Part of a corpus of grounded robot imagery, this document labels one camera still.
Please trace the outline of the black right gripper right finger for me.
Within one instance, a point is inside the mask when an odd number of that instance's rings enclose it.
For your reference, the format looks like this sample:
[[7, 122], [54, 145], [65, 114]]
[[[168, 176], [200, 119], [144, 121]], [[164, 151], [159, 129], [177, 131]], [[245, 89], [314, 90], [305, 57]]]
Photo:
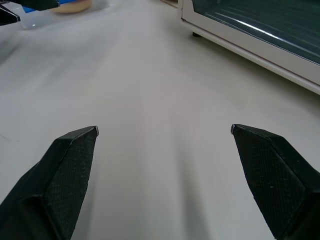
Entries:
[[320, 240], [320, 172], [282, 136], [233, 124], [243, 172], [276, 240]]

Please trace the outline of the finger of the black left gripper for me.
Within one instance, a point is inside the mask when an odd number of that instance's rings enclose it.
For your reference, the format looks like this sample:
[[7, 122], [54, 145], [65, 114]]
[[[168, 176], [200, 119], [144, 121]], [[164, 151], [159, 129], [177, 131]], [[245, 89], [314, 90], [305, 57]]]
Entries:
[[14, 24], [20, 22], [20, 17], [4, 7], [0, 5], [0, 26], [5, 26], [9, 24]]
[[58, 0], [21, 0], [20, 4], [25, 8], [33, 9], [36, 11], [44, 11], [60, 6]]

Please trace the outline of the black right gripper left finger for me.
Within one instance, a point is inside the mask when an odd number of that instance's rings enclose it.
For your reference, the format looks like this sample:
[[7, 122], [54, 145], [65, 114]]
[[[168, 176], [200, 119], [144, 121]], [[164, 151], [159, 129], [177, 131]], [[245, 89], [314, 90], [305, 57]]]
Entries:
[[88, 126], [52, 142], [0, 204], [0, 240], [71, 240], [98, 135]]

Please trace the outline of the clear plastic tray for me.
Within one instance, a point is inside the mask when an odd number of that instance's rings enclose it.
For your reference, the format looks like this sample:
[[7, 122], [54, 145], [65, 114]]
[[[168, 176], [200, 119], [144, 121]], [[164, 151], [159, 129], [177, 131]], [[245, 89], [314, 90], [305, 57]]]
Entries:
[[48, 25], [57, 24], [60, 22], [66, 22], [68, 20], [82, 17], [84, 15], [91, 14], [95, 11], [100, 11], [109, 5], [108, 0], [92, 0], [92, 5], [87, 10], [78, 13], [54, 13], [50, 9], [43, 11], [33, 11], [25, 13], [22, 6], [12, 4], [11, 6], [17, 12], [21, 19], [21, 26], [27, 29], [37, 29], [40, 27], [46, 27]]

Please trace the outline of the tan round bread bun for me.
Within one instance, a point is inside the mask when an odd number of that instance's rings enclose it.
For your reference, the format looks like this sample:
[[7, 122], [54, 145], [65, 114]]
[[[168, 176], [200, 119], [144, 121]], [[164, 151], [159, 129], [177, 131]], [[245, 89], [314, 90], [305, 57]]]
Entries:
[[93, 0], [59, 0], [59, 7], [50, 9], [57, 14], [73, 14], [89, 9]]

